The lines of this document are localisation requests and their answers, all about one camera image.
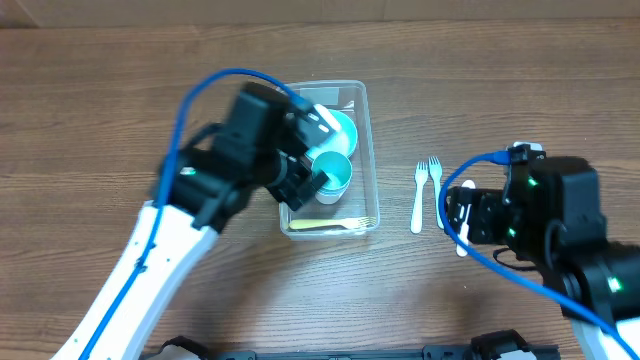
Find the white plastic spoon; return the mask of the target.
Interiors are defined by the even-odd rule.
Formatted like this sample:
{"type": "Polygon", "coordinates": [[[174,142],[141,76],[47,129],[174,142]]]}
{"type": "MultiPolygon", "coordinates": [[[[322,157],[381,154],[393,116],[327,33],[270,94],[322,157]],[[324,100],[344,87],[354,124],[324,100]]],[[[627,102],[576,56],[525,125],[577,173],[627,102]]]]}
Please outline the white plastic spoon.
{"type": "MultiPolygon", "coordinates": [[[[467,179],[462,183],[463,188],[475,189],[475,182],[471,179],[467,179]]],[[[468,233],[469,233],[469,216],[471,212],[472,204],[469,203],[464,207],[464,211],[460,214],[462,223],[460,227],[460,231],[458,233],[460,240],[465,244],[469,244],[468,233]]],[[[456,254],[458,257],[466,257],[468,252],[461,247],[460,245],[456,246],[456,254]]]]}

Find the green plastic cup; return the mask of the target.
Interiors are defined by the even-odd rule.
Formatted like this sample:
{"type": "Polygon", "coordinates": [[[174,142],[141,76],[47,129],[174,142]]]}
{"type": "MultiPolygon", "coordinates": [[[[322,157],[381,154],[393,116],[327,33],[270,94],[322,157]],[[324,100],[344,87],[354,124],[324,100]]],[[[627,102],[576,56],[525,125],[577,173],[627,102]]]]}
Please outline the green plastic cup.
{"type": "Polygon", "coordinates": [[[351,161],[340,152],[323,152],[312,163],[314,175],[324,172],[328,177],[328,180],[321,187],[322,191],[345,190],[350,184],[352,171],[351,161]]]}

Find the blue plastic bowl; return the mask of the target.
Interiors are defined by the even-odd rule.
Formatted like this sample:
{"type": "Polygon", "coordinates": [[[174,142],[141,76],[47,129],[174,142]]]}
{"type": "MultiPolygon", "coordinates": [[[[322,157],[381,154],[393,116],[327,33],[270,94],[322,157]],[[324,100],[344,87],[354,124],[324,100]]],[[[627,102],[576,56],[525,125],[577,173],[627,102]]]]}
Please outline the blue plastic bowl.
{"type": "Polygon", "coordinates": [[[341,130],[318,147],[313,147],[305,153],[311,161],[324,152],[338,152],[347,158],[355,152],[358,132],[354,121],[341,111],[331,109],[330,113],[341,125],[341,130]]]}

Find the teal plastic fork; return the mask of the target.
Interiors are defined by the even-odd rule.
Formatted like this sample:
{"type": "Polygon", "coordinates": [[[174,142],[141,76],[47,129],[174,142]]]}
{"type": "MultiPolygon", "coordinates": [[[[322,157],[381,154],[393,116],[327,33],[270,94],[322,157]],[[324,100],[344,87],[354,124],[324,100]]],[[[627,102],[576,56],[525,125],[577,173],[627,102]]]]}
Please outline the teal plastic fork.
{"type": "Polygon", "coordinates": [[[441,219],[440,208],[439,208],[439,204],[440,204],[439,196],[441,193],[441,178],[442,178],[443,171],[442,171],[440,160],[438,159],[437,156],[431,156],[429,158],[428,170],[429,170],[429,175],[433,180],[437,226],[440,229],[443,229],[444,225],[441,219]]]}

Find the light blue plastic fork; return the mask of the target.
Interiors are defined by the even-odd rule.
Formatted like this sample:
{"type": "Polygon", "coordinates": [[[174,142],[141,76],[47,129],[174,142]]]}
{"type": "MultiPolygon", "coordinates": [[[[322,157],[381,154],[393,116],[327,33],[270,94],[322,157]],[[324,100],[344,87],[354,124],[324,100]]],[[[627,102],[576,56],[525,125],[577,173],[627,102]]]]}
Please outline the light blue plastic fork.
{"type": "Polygon", "coordinates": [[[428,181],[428,165],[426,162],[419,162],[416,165],[414,180],[416,184],[414,203],[410,219],[410,231],[419,234],[423,224],[423,190],[428,181]]]}

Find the clear plastic container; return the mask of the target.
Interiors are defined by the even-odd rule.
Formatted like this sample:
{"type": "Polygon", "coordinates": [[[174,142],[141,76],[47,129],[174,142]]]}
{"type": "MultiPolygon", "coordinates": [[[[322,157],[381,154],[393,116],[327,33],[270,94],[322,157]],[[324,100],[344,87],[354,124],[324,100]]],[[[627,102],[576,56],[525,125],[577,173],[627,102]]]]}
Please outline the clear plastic container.
{"type": "Polygon", "coordinates": [[[375,230],[380,223],[379,196],[376,181],[375,155],[365,85],[358,80],[318,80],[291,83],[289,87],[300,95],[301,88],[337,87],[340,89],[339,104],[324,106],[348,115],[355,123],[358,140],[355,152],[349,157],[352,178],[341,199],[332,205],[321,204],[312,199],[301,209],[293,211],[286,204],[279,206],[281,231],[293,240],[330,240],[364,236],[375,230]],[[375,225],[348,230],[341,227],[323,227],[307,230],[292,230],[289,223],[296,219],[344,219],[375,217],[375,225]]]}

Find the yellow plastic fork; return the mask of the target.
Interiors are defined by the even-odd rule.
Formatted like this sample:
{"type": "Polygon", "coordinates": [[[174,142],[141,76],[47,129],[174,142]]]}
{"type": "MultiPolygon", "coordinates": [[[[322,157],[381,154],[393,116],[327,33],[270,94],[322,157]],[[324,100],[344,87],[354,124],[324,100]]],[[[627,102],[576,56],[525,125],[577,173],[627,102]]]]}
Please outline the yellow plastic fork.
{"type": "Polygon", "coordinates": [[[369,225],[375,225],[375,217],[357,217],[344,219],[296,219],[289,223],[292,230],[307,230],[323,227],[341,227],[348,230],[359,229],[369,225]]]}

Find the pink plastic cup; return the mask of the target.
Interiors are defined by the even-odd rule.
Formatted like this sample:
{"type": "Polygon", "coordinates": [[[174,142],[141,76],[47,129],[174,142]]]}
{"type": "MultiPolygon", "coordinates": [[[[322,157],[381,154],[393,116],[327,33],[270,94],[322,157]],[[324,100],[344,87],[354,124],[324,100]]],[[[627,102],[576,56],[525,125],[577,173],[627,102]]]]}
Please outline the pink plastic cup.
{"type": "Polygon", "coordinates": [[[316,194],[315,198],[324,205],[332,205],[337,203],[346,192],[347,188],[340,189],[326,189],[321,188],[316,194]]]}

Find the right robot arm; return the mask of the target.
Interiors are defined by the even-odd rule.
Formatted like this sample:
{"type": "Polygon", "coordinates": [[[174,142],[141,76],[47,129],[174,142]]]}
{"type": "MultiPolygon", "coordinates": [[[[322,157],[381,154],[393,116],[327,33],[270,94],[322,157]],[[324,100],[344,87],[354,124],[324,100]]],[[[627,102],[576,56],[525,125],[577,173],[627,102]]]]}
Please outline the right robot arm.
{"type": "Polygon", "coordinates": [[[638,358],[639,248],[608,239],[586,159],[527,142],[476,155],[444,181],[438,217],[472,259],[556,303],[586,358],[638,358]]]}

